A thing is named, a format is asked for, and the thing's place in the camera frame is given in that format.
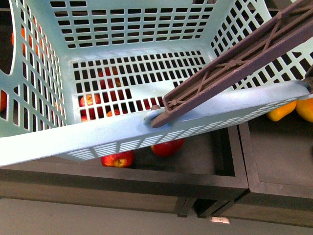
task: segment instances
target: dark wooden shelf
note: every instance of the dark wooden shelf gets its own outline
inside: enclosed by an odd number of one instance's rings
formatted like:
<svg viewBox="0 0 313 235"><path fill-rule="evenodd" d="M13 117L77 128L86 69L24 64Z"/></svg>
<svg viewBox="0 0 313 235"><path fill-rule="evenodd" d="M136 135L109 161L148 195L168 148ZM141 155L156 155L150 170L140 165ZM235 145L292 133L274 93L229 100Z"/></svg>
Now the dark wooden shelf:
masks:
<svg viewBox="0 0 313 235"><path fill-rule="evenodd" d="M239 130L249 191L216 215L313 227L313 123L293 112Z"/></svg>

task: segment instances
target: basket grid wall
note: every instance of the basket grid wall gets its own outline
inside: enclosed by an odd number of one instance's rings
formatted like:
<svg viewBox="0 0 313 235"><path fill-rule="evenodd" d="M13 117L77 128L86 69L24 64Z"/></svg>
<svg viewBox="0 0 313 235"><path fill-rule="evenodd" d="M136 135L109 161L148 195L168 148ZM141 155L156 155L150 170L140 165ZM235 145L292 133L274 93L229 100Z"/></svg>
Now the basket grid wall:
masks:
<svg viewBox="0 0 313 235"><path fill-rule="evenodd" d="M218 29L214 40L210 43L216 56L223 54L264 23L265 20L252 3L246 2L245 7L239 0L235 2ZM275 59L252 75L234 84L233 88L237 90L304 79L304 74L313 64L313 49L311 47L311 49L301 50L301 52L298 50L294 48L294 50Z"/></svg>

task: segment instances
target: apple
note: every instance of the apple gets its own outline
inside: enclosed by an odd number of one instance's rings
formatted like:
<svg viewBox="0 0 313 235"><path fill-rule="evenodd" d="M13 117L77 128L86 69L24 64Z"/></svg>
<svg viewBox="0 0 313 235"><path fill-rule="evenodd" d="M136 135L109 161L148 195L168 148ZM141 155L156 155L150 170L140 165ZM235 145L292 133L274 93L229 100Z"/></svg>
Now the apple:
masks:
<svg viewBox="0 0 313 235"><path fill-rule="evenodd" d="M104 71L106 72L106 76L111 76L111 72L109 68L105 68Z"/></svg>
<svg viewBox="0 0 313 235"><path fill-rule="evenodd" d="M123 153L116 153L100 158L102 166L127 168L134 162L134 151L126 151Z"/></svg>
<svg viewBox="0 0 313 235"><path fill-rule="evenodd" d="M99 94L94 94L94 99L95 99L96 104L100 104L101 103L101 99L100 99L100 95ZM93 105L92 95L90 95L90 94L86 95L86 100L87 100L87 105ZM84 107L85 106L85 99L84 99L84 97L81 97L81 99L79 100L79 106L80 107Z"/></svg>
<svg viewBox="0 0 313 235"><path fill-rule="evenodd" d="M95 99L95 103L96 104L100 104L101 103L101 99L100 99L100 95L99 94L94 94L94 99ZM93 105L92 95L90 95L90 94L86 95L86 100L87 100L87 105ZM85 99L84 99L84 97L80 98L79 106L80 107L84 107L85 106ZM89 109L89 115L90 115L90 119L91 120L94 120L96 118L94 109ZM98 112L98 115L99 115L99 117L100 116L103 117L103 111L102 111L102 114L101 114L101 112ZM81 111L81 116L86 116L86 111L85 110Z"/></svg>
<svg viewBox="0 0 313 235"><path fill-rule="evenodd" d="M170 157L179 151L184 144L183 139L159 143L151 146L152 151L160 157Z"/></svg>
<svg viewBox="0 0 313 235"><path fill-rule="evenodd" d="M114 109L114 114L115 114L115 116L121 115L121 112L119 111L119 109ZM109 111L107 113L107 117L112 117L112 116L113 116L112 111Z"/></svg>
<svg viewBox="0 0 313 235"><path fill-rule="evenodd" d="M105 83L105 81L104 80L100 80L100 87L101 87L101 89L106 89L107 87L106 87L106 83Z"/></svg>
<svg viewBox="0 0 313 235"><path fill-rule="evenodd" d="M149 110L151 108L150 104L149 104L149 101L147 99L143 100L143 104L145 105L146 110Z"/></svg>
<svg viewBox="0 0 313 235"><path fill-rule="evenodd" d="M82 116L82 122L88 121L88 118L86 116Z"/></svg>
<svg viewBox="0 0 313 235"><path fill-rule="evenodd" d="M1 91L1 104L0 104L0 112L2 112L6 108L7 103L7 94L4 91Z"/></svg>

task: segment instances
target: red apple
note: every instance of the red apple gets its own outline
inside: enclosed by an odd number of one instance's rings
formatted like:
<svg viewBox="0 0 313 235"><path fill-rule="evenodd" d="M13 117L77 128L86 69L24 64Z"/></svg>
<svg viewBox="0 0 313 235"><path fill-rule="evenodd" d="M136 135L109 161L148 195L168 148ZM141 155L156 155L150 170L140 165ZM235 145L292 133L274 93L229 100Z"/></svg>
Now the red apple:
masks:
<svg viewBox="0 0 313 235"><path fill-rule="evenodd" d="M105 68L104 71L106 72L106 76L111 76L111 72L109 68Z"/></svg>
<svg viewBox="0 0 313 235"><path fill-rule="evenodd" d="M149 101L147 100L147 99L144 99L143 100L143 103L144 103L144 105L145 105L145 108L146 108L146 110L149 110L151 107L150 107L150 104L149 104Z"/></svg>
<svg viewBox="0 0 313 235"><path fill-rule="evenodd" d="M88 121L88 118L86 116L82 116L82 122Z"/></svg>
<svg viewBox="0 0 313 235"><path fill-rule="evenodd" d="M105 81L104 80L100 80L100 87L101 87L101 89L106 89L107 87L106 87L106 83L105 83Z"/></svg>
<svg viewBox="0 0 313 235"><path fill-rule="evenodd" d="M101 157L102 166L127 168L134 162L134 151L126 151Z"/></svg>
<svg viewBox="0 0 313 235"><path fill-rule="evenodd" d="M117 101L115 91L111 91L110 96L111 96L112 101Z"/></svg>
<svg viewBox="0 0 313 235"><path fill-rule="evenodd" d="M6 108L7 103L7 94L4 91L1 91L1 104L0 104L0 112L2 112Z"/></svg>
<svg viewBox="0 0 313 235"><path fill-rule="evenodd" d="M101 103L101 99L100 99L100 95L99 94L94 94L94 99L95 99L96 104L100 104ZM90 95L90 94L86 95L86 100L87 100L87 105L93 105L92 95ZM84 99L84 97L81 97L81 99L79 100L79 106L80 107L84 107L85 106L85 99Z"/></svg>
<svg viewBox="0 0 313 235"><path fill-rule="evenodd" d="M115 114L115 116L121 115L121 112L119 111L119 109L114 109L114 114ZM107 113L107 117L112 117L112 116L113 116L112 111L109 111Z"/></svg>
<svg viewBox="0 0 313 235"><path fill-rule="evenodd" d="M160 157L170 157L179 151L184 144L183 139L159 143L151 146L152 151Z"/></svg>
<svg viewBox="0 0 313 235"><path fill-rule="evenodd" d="M103 72L102 72L102 70L98 72L98 76L99 76L99 77L103 77Z"/></svg>
<svg viewBox="0 0 313 235"><path fill-rule="evenodd" d="M108 79L108 86L109 86L109 88L114 88L114 84L113 84L112 79Z"/></svg>

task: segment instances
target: rectangular hole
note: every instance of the rectangular hole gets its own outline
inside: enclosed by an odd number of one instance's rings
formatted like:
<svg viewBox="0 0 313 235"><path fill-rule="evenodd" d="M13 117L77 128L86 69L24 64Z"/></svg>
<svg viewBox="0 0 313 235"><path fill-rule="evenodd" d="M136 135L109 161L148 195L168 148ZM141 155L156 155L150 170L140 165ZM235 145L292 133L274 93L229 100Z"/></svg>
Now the rectangular hole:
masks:
<svg viewBox="0 0 313 235"><path fill-rule="evenodd" d="M172 30L171 31L172 34L177 34L177 33L181 33L181 32L182 32L182 30Z"/></svg>
<svg viewBox="0 0 313 235"><path fill-rule="evenodd" d="M140 29L140 25L129 25L127 29Z"/></svg>
<svg viewBox="0 0 313 235"><path fill-rule="evenodd" d="M145 83L149 83L149 78L148 78L148 75L144 74L143 75L143 80L145 81Z"/></svg>
<svg viewBox="0 0 313 235"><path fill-rule="evenodd" d="M181 70L183 77L188 77L187 73L185 70Z"/></svg>
<svg viewBox="0 0 313 235"><path fill-rule="evenodd" d="M134 103L133 103L132 101L131 101L131 102L128 102L128 105L129 105L129 108L130 108L131 113L136 112Z"/></svg>
<svg viewBox="0 0 313 235"><path fill-rule="evenodd" d="M128 14L140 14L141 9L129 9Z"/></svg>
<svg viewBox="0 0 313 235"><path fill-rule="evenodd" d="M128 86L128 81L126 77L122 77L124 87Z"/></svg>
<svg viewBox="0 0 313 235"><path fill-rule="evenodd" d="M150 73L149 76L152 82L156 82L156 77L153 73Z"/></svg>
<svg viewBox="0 0 313 235"><path fill-rule="evenodd" d="M93 16L103 16L107 14L107 11L106 10L93 10L91 11L91 14Z"/></svg>
<svg viewBox="0 0 313 235"><path fill-rule="evenodd" d="M309 70L309 68L311 67L306 59L302 59L300 61L300 65L302 66L302 68L304 69L305 72L307 72Z"/></svg>
<svg viewBox="0 0 313 235"><path fill-rule="evenodd" d="M72 7L87 6L85 1L70 1L69 5Z"/></svg>
<svg viewBox="0 0 313 235"><path fill-rule="evenodd" d="M111 15L122 15L124 14L124 9L116 9L110 11Z"/></svg>
<svg viewBox="0 0 313 235"><path fill-rule="evenodd" d="M140 63L139 66L140 66L140 70L141 70L142 72L145 72L145 71L146 71L145 66L143 65L143 63Z"/></svg>
<svg viewBox="0 0 313 235"><path fill-rule="evenodd" d="M158 100L159 106L160 106L160 107L164 107L162 97L161 97L161 96L159 96L159 97L157 98L157 100Z"/></svg>
<svg viewBox="0 0 313 235"><path fill-rule="evenodd" d="M166 24L165 23L161 23L161 24L158 25L159 28L168 28L169 26L170 26L169 23L166 23Z"/></svg>
<svg viewBox="0 0 313 235"><path fill-rule="evenodd" d="M173 27L183 27L184 24L183 23L174 23Z"/></svg>
<svg viewBox="0 0 313 235"><path fill-rule="evenodd" d="M88 36L78 36L77 39L79 41L81 41L81 40L91 40L91 36L90 35L88 35Z"/></svg>
<svg viewBox="0 0 313 235"><path fill-rule="evenodd" d="M197 25L197 23L187 23L186 24L187 27L192 27L192 26L196 26L196 25Z"/></svg>
<svg viewBox="0 0 313 235"><path fill-rule="evenodd" d="M143 42L152 42L153 38L143 38L142 41Z"/></svg>
<svg viewBox="0 0 313 235"><path fill-rule="evenodd" d="M124 33L113 33L112 37L113 38L122 38L122 37L124 37Z"/></svg>
<svg viewBox="0 0 313 235"><path fill-rule="evenodd" d="M155 28L155 24L144 24L143 28Z"/></svg>
<svg viewBox="0 0 313 235"><path fill-rule="evenodd" d="M146 31L142 33L143 36L147 36L147 35L154 35L153 31Z"/></svg>
<svg viewBox="0 0 313 235"><path fill-rule="evenodd" d="M85 91L86 92L90 92L91 91L89 82L84 82L84 86L85 86Z"/></svg>
<svg viewBox="0 0 313 235"><path fill-rule="evenodd" d="M69 34L69 33L73 33L71 29L66 28L66 29L62 29L62 33L63 34Z"/></svg>
<svg viewBox="0 0 313 235"><path fill-rule="evenodd" d="M188 8L177 8L176 12L187 12Z"/></svg>
<svg viewBox="0 0 313 235"><path fill-rule="evenodd" d="M108 34L100 34L100 35L95 35L94 36L95 39L105 39L105 38L108 38Z"/></svg>
<svg viewBox="0 0 313 235"><path fill-rule="evenodd" d="M167 75L167 72L163 72L163 77L166 81L170 80L170 78Z"/></svg>
<svg viewBox="0 0 313 235"><path fill-rule="evenodd" d="M55 11L54 15L56 17L66 17L66 16L68 16L68 13L67 13L67 11Z"/></svg>
<svg viewBox="0 0 313 235"><path fill-rule="evenodd" d="M173 9L172 8L162 8L161 13L172 13Z"/></svg>
<svg viewBox="0 0 313 235"><path fill-rule="evenodd" d="M82 84L77 83L76 84L76 90L77 90L77 93L82 93L83 92Z"/></svg>
<svg viewBox="0 0 313 235"><path fill-rule="evenodd" d="M108 27L95 27L94 28L95 32L104 32L104 31L108 31Z"/></svg>
<svg viewBox="0 0 313 235"><path fill-rule="evenodd" d="M166 37L156 38L156 41L166 41Z"/></svg>
<svg viewBox="0 0 313 235"><path fill-rule="evenodd" d="M174 36L174 37L170 37L170 40L178 40L180 37L179 36Z"/></svg>
<svg viewBox="0 0 313 235"><path fill-rule="evenodd" d="M80 43L80 47L92 47L92 43Z"/></svg>
<svg viewBox="0 0 313 235"><path fill-rule="evenodd" d="M87 16L87 11L72 11L72 16Z"/></svg>
<svg viewBox="0 0 313 235"><path fill-rule="evenodd" d="M291 80L290 77L286 73L282 74L282 78L286 82Z"/></svg>
<svg viewBox="0 0 313 235"><path fill-rule="evenodd" d="M147 8L145 9L145 13L156 13L157 9L156 8Z"/></svg>
<svg viewBox="0 0 313 235"><path fill-rule="evenodd" d="M96 42L96 46L106 46L109 42Z"/></svg>
<svg viewBox="0 0 313 235"><path fill-rule="evenodd" d="M267 80L267 78L265 77L264 73L261 71L261 72L259 72L258 74L259 74L259 76L260 76L262 82L265 84L268 80Z"/></svg>
<svg viewBox="0 0 313 235"><path fill-rule="evenodd" d="M140 17L129 17L127 19L128 22L140 22L141 18Z"/></svg>
<svg viewBox="0 0 313 235"><path fill-rule="evenodd" d="M116 45L116 44L124 44L124 40L112 41L112 44L113 44L113 45Z"/></svg>
<svg viewBox="0 0 313 235"><path fill-rule="evenodd" d="M193 33L193 32L195 32L194 29L186 29L186 30L184 31L184 33Z"/></svg>
<svg viewBox="0 0 313 235"><path fill-rule="evenodd" d="M137 80L138 84L142 84L142 79L141 79L140 75L136 75L136 80Z"/></svg>
<svg viewBox="0 0 313 235"><path fill-rule="evenodd" d="M124 18L112 18L111 23L123 23Z"/></svg>
<svg viewBox="0 0 313 235"><path fill-rule="evenodd" d="M135 85L135 79L134 79L134 76L129 76L129 81L131 83L131 85Z"/></svg>
<svg viewBox="0 0 313 235"><path fill-rule="evenodd" d="M50 4L52 7L66 7L64 1L51 1Z"/></svg>
<svg viewBox="0 0 313 235"><path fill-rule="evenodd" d="M28 87L25 84L23 84L23 96L25 102L28 103Z"/></svg>
<svg viewBox="0 0 313 235"><path fill-rule="evenodd" d="M292 74L294 75L294 77L298 80L302 80L303 76L302 74L299 72L299 70L297 69L296 66L293 66L290 71L292 72Z"/></svg>
<svg viewBox="0 0 313 235"><path fill-rule="evenodd" d="M260 83L256 77L253 77L252 82L255 84L256 87L260 86Z"/></svg>
<svg viewBox="0 0 313 235"><path fill-rule="evenodd" d="M144 21L156 21L156 17L155 16L153 16L153 17L144 17Z"/></svg>
<svg viewBox="0 0 313 235"><path fill-rule="evenodd" d="M190 9L190 12L201 12L201 9L200 7L193 7Z"/></svg>
<svg viewBox="0 0 313 235"><path fill-rule="evenodd" d="M89 20L74 20L75 25L89 24Z"/></svg>
<svg viewBox="0 0 313 235"><path fill-rule="evenodd" d="M94 91L99 90L97 81L93 81L93 82L92 82L92 89L93 89Z"/></svg>
<svg viewBox="0 0 313 235"><path fill-rule="evenodd" d="M162 78L161 73L157 72L157 73L156 73L156 77L157 77L157 80L158 80L159 82L163 81L163 78Z"/></svg>
<svg viewBox="0 0 313 235"><path fill-rule="evenodd" d="M137 64L133 64L134 72L139 72Z"/></svg>
<svg viewBox="0 0 313 235"><path fill-rule="evenodd" d="M59 26L66 26L66 25L70 25L69 21L58 21Z"/></svg>
<svg viewBox="0 0 313 235"><path fill-rule="evenodd" d="M37 117L33 114L33 132L37 131Z"/></svg>
<svg viewBox="0 0 313 235"><path fill-rule="evenodd" d="M20 106L16 100L13 100L13 123L16 125L19 124L19 116L20 116Z"/></svg>
<svg viewBox="0 0 313 235"><path fill-rule="evenodd" d="M112 26L111 30L116 31L116 30L124 30L124 26Z"/></svg>
<svg viewBox="0 0 313 235"><path fill-rule="evenodd" d="M199 16L198 16L198 15L189 16L188 19L189 19L189 20L197 20L197 19L199 19Z"/></svg>
<svg viewBox="0 0 313 235"><path fill-rule="evenodd" d="M139 36L139 32L128 33L127 36L128 36L128 37Z"/></svg>
<svg viewBox="0 0 313 235"><path fill-rule="evenodd" d="M171 17L170 16L160 16L159 20L160 21L170 21Z"/></svg>
<svg viewBox="0 0 313 235"><path fill-rule="evenodd" d="M107 19L93 19L92 20L92 22L94 23L94 24L106 24L108 21L107 21Z"/></svg>

